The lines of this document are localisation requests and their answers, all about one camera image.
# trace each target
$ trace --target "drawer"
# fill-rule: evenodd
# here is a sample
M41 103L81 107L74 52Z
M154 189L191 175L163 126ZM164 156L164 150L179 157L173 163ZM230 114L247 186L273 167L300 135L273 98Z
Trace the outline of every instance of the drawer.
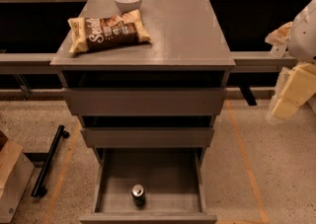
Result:
M145 203L135 206L134 185ZM198 157L191 149L104 150L91 214L82 223L215 223L207 215Z
M225 89L64 89L73 114L198 115L220 114Z
M206 148L211 127L83 128L87 147L93 148Z

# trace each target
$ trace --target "snack bag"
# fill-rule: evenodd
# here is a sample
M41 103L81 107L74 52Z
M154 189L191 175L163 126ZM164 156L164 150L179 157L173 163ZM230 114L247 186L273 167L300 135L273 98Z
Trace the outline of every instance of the snack bag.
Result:
M69 52L101 50L150 41L150 35L142 25L139 10L104 19L73 18L68 23L72 38Z

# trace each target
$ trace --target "black can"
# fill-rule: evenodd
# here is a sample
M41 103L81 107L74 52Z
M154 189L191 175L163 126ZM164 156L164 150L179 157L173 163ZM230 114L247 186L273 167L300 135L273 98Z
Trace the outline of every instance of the black can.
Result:
M142 185L135 185L133 186L131 190L131 196L134 204L137 207L141 207L145 204L146 202L146 197L145 197L145 188Z

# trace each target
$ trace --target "white robot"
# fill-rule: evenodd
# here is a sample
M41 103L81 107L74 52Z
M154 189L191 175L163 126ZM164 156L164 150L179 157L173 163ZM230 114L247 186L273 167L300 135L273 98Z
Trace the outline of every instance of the white robot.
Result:
M299 62L292 70L283 68L279 74L267 115L271 124L285 122L316 94L316 0L281 30L285 32L267 36L268 43L274 45L272 51L278 53L287 47L288 54Z

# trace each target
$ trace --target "can lid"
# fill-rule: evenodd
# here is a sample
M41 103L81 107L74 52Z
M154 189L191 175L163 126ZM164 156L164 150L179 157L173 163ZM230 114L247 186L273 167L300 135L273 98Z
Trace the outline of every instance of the can lid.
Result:
M131 190L131 194L134 197L142 197L145 193L145 189L142 185L135 185Z

